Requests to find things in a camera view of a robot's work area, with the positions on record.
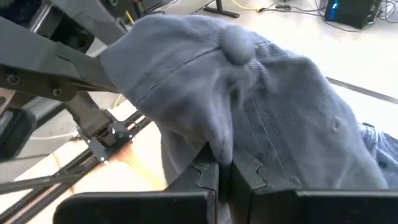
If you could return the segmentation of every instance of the gray hood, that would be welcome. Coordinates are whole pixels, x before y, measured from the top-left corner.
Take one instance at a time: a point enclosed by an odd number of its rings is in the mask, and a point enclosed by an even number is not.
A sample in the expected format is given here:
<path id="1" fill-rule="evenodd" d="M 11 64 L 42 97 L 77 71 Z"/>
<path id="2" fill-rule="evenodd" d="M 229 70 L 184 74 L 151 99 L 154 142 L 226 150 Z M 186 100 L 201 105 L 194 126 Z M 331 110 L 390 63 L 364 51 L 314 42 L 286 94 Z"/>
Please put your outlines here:
<path id="1" fill-rule="evenodd" d="M 180 173 L 204 142 L 316 189 L 385 189 L 356 118 L 308 58 L 203 16 L 147 16 L 101 54 L 121 93 L 162 133 Z"/>

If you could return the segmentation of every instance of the blue jeans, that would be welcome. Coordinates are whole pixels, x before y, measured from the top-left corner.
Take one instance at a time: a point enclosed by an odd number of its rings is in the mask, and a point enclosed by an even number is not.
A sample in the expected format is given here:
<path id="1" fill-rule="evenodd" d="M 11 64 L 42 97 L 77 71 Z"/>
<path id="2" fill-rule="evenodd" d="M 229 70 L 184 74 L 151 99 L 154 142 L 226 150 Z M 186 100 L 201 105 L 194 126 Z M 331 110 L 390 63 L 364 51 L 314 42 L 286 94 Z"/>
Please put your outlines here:
<path id="1" fill-rule="evenodd" d="M 359 124 L 363 141 L 382 169 L 390 189 L 398 189 L 398 139 L 370 124 Z"/>

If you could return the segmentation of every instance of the yellow cable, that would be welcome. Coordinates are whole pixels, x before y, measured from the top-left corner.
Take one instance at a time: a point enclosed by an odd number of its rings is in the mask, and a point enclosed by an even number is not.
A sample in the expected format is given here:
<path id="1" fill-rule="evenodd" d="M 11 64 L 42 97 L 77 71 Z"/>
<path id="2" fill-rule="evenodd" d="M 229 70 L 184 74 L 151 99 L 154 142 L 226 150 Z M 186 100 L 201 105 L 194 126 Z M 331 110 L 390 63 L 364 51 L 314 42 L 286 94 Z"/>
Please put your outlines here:
<path id="1" fill-rule="evenodd" d="M 130 12 L 127 11 L 127 10 L 126 10 L 126 15 L 127 15 L 127 17 L 129 18 L 131 24 L 134 24 L 134 19 L 132 19 L 131 15 L 130 15 Z"/>
<path id="2" fill-rule="evenodd" d="M 123 96 L 122 94 L 120 94 L 120 95 L 118 96 L 118 98 L 117 98 L 116 101 L 114 102 L 113 109 L 115 109 L 115 107 L 119 106 L 120 99 L 122 98 L 122 96 Z"/>
<path id="3" fill-rule="evenodd" d="M 251 8 L 251 7 L 244 7 L 244 6 L 242 6 L 242 5 L 240 5 L 239 3 L 237 3 L 235 0 L 231 0 L 235 5 L 237 5 L 238 7 L 240 7 L 241 9 L 244 9 L 244 10 L 253 10 L 253 11 L 256 11 L 256 12 L 259 12 L 261 9 L 256 9 L 256 8 Z"/>

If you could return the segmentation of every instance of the computer tower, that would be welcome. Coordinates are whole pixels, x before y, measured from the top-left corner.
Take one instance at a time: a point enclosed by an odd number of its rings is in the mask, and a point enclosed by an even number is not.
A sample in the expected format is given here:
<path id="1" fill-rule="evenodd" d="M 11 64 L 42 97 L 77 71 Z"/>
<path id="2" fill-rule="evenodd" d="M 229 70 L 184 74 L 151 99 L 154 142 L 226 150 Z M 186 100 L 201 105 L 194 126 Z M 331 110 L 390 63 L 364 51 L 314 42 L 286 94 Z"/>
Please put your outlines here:
<path id="1" fill-rule="evenodd" d="M 376 20 L 381 0 L 320 0 L 326 21 L 363 29 Z"/>

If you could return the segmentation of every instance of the black bracket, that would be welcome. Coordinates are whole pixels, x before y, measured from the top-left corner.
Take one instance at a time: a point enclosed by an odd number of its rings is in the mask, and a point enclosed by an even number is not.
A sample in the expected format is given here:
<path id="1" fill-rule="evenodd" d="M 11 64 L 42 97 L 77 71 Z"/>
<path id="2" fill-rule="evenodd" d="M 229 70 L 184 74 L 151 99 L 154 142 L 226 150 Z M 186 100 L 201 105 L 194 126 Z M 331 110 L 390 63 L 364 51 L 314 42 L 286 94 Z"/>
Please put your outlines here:
<path id="1" fill-rule="evenodd" d="M 217 13 L 217 14 L 220 14 L 223 16 L 232 17 L 232 18 L 238 18 L 240 16 L 239 13 L 225 11 L 223 9 L 223 2 L 221 0 L 216 0 L 216 8 L 206 6 L 203 8 L 203 10 L 207 11 L 207 12 Z"/>
<path id="2" fill-rule="evenodd" d="M 115 150 L 131 140 L 132 134 L 124 123 L 108 110 L 101 110 L 87 92 L 78 93 L 65 105 L 78 124 L 80 137 L 100 162 L 107 161 Z"/>

